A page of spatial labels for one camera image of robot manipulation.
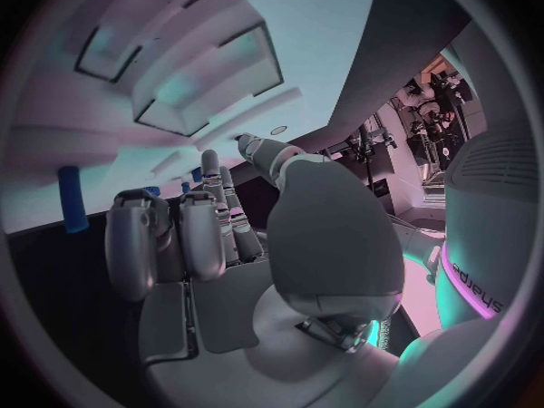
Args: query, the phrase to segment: blue object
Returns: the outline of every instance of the blue object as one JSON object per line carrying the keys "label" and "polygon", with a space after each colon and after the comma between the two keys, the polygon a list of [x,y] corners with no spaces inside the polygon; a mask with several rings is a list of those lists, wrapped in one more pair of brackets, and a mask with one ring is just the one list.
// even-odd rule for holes
{"label": "blue object", "polygon": [[83,205],[82,185],[79,168],[64,166],[58,171],[61,205],[63,206],[64,227],[68,234],[79,233],[89,227],[89,220]]}
{"label": "blue object", "polygon": [[193,176],[193,181],[195,183],[201,183],[202,182],[202,170],[200,168],[196,168],[195,170],[192,170],[190,172]]}
{"label": "blue object", "polygon": [[155,197],[160,196],[160,189],[157,186],[148,186],[147,188],[143,189],[147,190],[151,195],[154,195]]}

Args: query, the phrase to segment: blue cylinder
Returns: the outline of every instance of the blue cylinder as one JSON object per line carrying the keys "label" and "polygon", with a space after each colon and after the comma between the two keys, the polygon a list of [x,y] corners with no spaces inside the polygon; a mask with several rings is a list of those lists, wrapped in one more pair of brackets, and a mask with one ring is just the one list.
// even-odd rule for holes
{"label": "blue cylinder", "polygon": [[196,168],[195,170],[192,170],[190,173],[193,176],[193,181],[195,183],[202,182],[202,170],[200,168]]}
{"label": "blue cylinder", "polygon": [[64,227],[68,234],[79,233],[89,227],[83,205],[79,168],[65,166],[58,171]]}
{"label": "blue cylinder", "polygon": [[147,190],[151,195],[155,197],[160,196],[160,189],[157,186],[148,186],[147,188],[144,188],[144,190]]}

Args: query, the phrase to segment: pink light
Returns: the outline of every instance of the pink light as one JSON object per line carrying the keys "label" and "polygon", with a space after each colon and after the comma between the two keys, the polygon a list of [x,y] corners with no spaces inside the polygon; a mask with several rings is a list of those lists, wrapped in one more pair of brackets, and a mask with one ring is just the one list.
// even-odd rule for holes
{"label": "pink light", "polygon": [[459,294],[464,297],[464,299],[472,306],[472,308],[474,308],[484,319],[491,319],[494,316],[492,311],[480,304],[480,302],[478,302],[473,296],[471,290],[455,276],[452,262],[448,259],[446,242],[444,242],[442,246],[442,267],[444,268],[446,275],[455,286]]}

